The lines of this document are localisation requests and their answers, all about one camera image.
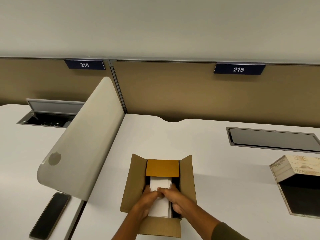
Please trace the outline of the person's left hand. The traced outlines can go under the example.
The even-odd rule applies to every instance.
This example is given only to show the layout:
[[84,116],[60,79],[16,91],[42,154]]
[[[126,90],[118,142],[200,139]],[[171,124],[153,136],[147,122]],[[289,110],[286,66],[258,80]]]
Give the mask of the person's left hand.
[[138,202],[133,206],[133,208],[127,215],[128,217],[133,219],[133,221],[141,222],[144,218],[148,216],[151,207],[156,201],[151,199],[151,192],[158,191],[151,191],[150,185],[146,185]]

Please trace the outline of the person's right hand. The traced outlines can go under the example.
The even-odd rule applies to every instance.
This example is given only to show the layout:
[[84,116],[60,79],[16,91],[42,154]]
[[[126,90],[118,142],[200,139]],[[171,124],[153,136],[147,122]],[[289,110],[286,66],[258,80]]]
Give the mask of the person's right hand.
[[165,196],[171,203],[174,211],[184,218],[188,218],[192,211],[195,211],[197,204],[190,198],[183,195],[173,183],[170,187],[173,196]]

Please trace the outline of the white box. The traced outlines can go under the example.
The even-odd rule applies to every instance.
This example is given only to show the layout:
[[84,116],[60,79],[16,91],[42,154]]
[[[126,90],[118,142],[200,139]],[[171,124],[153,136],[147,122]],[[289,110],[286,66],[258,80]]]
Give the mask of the white box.
[[[157,191],[158,187],[164,189],[170,189],[172,185],[171,177],[150,177],[150,190]],[[150,217],[161,217],[161,218],[172,218],[172,204],[171,202],[163,197],[157,198],[152,207],[149,210],[148,216]]]

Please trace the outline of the person's right forearm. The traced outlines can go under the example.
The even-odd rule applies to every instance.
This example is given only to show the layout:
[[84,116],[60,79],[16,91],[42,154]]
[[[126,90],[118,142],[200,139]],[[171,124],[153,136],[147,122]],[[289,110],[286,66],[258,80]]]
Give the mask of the person's right forearm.
[[203,240],[211,240],[214,229],[221,223],[194,202],[187,202],[182,215]]

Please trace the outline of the person's left forearm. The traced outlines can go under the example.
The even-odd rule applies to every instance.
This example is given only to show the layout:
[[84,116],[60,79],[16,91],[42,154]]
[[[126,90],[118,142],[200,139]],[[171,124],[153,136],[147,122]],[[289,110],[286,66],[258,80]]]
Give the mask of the person's left forearm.
[[131,210],[111,240],[136,240],[140,226],[149,210]]

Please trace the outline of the brown cardboard shipping box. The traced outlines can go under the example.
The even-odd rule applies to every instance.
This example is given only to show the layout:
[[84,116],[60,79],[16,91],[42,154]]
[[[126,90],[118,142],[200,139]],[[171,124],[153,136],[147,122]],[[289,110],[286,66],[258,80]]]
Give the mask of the brown cardboard shipping box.
[[[182,160],[153,160],[132,154],[130,169],[122,197],[120,211],[129,213],[140,199],[151,177],[171,178],[179,191],[197,202],[192,156]],[[175,211],[171,217],[156,217],[150,214],[142,221],[138,234],[181,238],[182,216]]]

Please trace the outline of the dark green sleeve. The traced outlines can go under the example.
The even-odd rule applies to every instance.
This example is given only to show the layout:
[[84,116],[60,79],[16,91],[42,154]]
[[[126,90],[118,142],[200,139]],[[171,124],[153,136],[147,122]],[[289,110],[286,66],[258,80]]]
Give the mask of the dark green sleeve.
[[211,235],[211,240],[249,240],[224,222],[218,223]]

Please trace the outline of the white desk divider panel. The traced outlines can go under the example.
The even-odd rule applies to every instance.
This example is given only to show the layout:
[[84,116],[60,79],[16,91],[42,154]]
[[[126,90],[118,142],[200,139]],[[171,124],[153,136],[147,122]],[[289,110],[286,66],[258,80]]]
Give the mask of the white desk divider panel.
[[124,117],[113,82],[104,77],[40,164],[38,182],[88,201]]

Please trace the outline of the tan partition panel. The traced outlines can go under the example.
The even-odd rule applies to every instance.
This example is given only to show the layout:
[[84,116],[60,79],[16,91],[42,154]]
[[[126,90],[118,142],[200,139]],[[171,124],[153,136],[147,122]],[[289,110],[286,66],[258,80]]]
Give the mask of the tan partition panel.
[[214,74],[216,63],[112,62],[127,112],[320,128],[320,65],[267,64],[261,75]]
[[108,61],[105,70],[69,69],[63,59],[0,58],[0,106],[26,99],[86,102],[104,77],[117,93]]

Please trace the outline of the black smartphone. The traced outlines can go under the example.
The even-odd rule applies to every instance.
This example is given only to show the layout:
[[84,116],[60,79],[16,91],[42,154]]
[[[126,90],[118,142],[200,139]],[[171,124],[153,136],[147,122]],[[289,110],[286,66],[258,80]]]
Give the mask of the black smartphone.
[[70,198],[71,196],[68,194],[55,193],[31,230],[29,238],[34,240],[48,240],[68,205]]

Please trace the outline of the patterned cream decorative box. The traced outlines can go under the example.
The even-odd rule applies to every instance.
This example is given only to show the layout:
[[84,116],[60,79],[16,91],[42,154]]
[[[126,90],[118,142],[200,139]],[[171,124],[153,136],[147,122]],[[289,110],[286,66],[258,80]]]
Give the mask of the patterned cream decorative box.
[[320,157],[287,154],[269,167],[289,213],[320,219]]

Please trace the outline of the blue desk number sign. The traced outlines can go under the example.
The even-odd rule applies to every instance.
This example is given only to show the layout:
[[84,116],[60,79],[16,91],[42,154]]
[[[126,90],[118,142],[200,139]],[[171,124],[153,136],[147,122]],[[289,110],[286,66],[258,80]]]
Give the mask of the blue desk number sign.
[[260,76],[266,64],[217,63],[214,74]]
[[106,70],[102,60],[64,60],[69,69],[81,70]]

